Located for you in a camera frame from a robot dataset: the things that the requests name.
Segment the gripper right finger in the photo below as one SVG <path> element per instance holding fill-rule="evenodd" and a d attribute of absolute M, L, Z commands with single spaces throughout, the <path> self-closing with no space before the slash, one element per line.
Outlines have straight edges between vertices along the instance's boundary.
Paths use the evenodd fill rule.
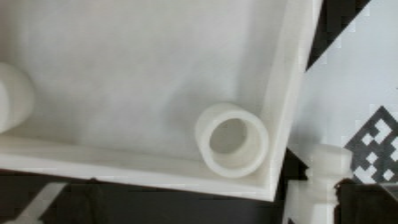
<path fill-rule="evenodd" d="M 398 224 L 398 184 L 336 184 L 334 224 Z"/>

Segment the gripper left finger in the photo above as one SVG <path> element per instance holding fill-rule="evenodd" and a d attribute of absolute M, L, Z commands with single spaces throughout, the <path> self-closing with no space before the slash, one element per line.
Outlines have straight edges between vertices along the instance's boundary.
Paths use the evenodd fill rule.
<path fill-rule="evenodd" d="M 44 185 L 16 219 L 11 221 L 11 224 L 44 224 L 41 221 L 41 216 L 46 212 L 53 200 L 57 199 L 64 187 L 64 182 L 50 182 Z"/>

